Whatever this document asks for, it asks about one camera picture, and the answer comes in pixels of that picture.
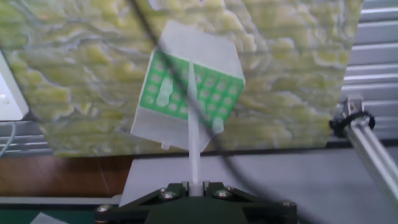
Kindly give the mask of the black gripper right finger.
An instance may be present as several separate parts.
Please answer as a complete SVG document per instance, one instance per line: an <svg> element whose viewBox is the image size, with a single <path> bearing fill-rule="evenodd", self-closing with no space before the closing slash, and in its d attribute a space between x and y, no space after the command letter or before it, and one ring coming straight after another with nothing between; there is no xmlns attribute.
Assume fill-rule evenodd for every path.
<svg viewBox="0 0 398 224"><path fill-rule="evenodd" d="M248 223L297 224L297 205L290 200L265 202L222 182L204 181L203 188L204 196L237 206Z"/></svg>

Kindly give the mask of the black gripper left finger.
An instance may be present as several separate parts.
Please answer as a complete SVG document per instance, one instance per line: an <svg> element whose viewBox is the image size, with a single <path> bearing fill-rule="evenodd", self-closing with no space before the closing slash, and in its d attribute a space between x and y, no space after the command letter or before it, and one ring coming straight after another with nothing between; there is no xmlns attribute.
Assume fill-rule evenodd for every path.
<svg viewBox="0 0 398 224"><path fill-rule="evenodd" d="M145 223L152 208L188 196L188 182L172 183L121 207L100 205L95 210L95 223Z"/></svg>

